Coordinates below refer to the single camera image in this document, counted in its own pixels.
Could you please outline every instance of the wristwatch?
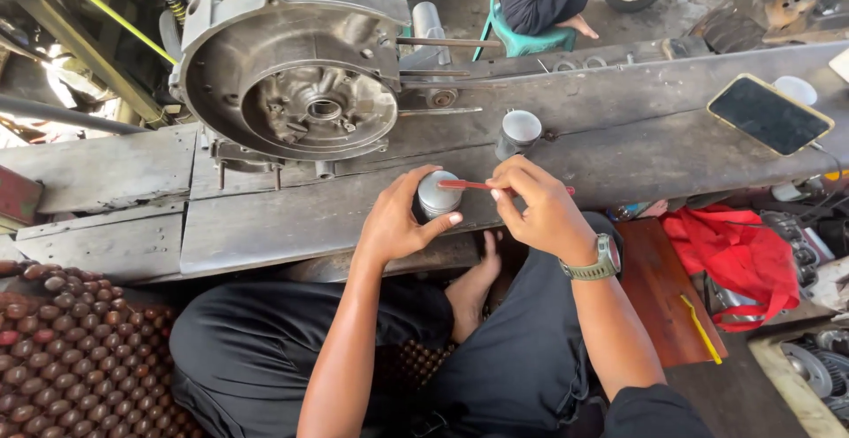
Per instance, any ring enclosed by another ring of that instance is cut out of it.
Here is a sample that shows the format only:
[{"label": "wristwatch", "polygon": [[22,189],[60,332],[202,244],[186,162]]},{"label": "wristwatch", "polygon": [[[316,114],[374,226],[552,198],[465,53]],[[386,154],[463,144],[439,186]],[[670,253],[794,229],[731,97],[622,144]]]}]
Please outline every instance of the wristwatch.
[{"label": "wristwatch", "polygon": [[570,278],[580,281],[595,281],[599,279],[609,278],[614,276],[622,268],[621,260],[619,259],[619,249],[616,248],[616,243],[610,234],[599,234],[596,240],[596,246],[599,249],[599,260],[586,267],[574,267],[564,264],[560,260],[560,267],[563,272]]}]

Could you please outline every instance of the red screwdriver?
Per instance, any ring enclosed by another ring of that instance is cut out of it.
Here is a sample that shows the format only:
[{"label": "red screwdriver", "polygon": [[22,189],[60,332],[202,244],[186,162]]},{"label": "red screwdriver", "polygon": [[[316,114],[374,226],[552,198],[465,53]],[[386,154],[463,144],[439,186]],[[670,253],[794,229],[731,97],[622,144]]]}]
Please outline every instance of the red screwdriver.
[{"label": "red screwdriver", "polygon": [[[466,180],[440,180],[436,182],[437,187],[441,187],[443,189],[466,189],[468,187],[472,187],[475,189],[492,189],[484,183],[473,183],[467,182]],[[566,187],[566,191],[569,195],[575,194],[575,188],[571,186]],[[517,194],[512,187],[508,187],[504,190],[504,193],[509,194],[512,198],[516,197]]]}]

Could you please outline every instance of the watch face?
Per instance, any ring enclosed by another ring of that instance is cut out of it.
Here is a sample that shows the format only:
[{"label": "watch face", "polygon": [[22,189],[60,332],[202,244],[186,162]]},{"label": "watch face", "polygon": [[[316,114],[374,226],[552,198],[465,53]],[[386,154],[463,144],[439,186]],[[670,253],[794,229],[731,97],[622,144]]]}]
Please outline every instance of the watch face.
[{"label": "watch face", "polygon": [[610,251],[610,262],[613,263],[613,267],[616,270],[621,270],[621,260],[619,258],[619,249],[616,248],[616,241],[613,240],[612,236],[607,237],[607,250]]}]

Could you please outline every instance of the workshop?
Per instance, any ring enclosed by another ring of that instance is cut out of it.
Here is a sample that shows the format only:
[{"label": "workshop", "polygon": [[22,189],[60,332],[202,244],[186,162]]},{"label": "workshop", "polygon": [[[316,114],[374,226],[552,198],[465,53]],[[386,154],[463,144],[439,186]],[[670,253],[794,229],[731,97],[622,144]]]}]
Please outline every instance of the workshop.
[{"label": "workshop", "polygon": [[849,438],[846,284],[849,0],[0,0],[0,438]]}]

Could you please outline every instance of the bare foot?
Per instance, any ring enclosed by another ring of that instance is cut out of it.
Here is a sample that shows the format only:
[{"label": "bare foot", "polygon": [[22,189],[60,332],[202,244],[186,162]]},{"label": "bare foot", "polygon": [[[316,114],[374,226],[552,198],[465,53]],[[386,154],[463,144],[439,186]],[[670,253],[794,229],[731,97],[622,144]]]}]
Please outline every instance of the bare foot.
[{"label": "bare foot", "polygon": [[445,289],[454,312],[454,329],[451,339],[462,344],[483,323],[483,303],[489,287],[501,271],[501,257],[495,250],[495,237],[490,231],[483,233],[485,253],[481,264],[470,269]]},{"label": "bare foot", "polygon": [[571,27],[572,29],[581,32],[581,34],[588,36],[591,39],[598,39],[599,35],[595,33],[595,30],[590,29],[589,25],[587,25],[587,21],[581,17],[581,14],[576,15],[575,17],[565,20],[561,23],[556,23],[557,27]]}]

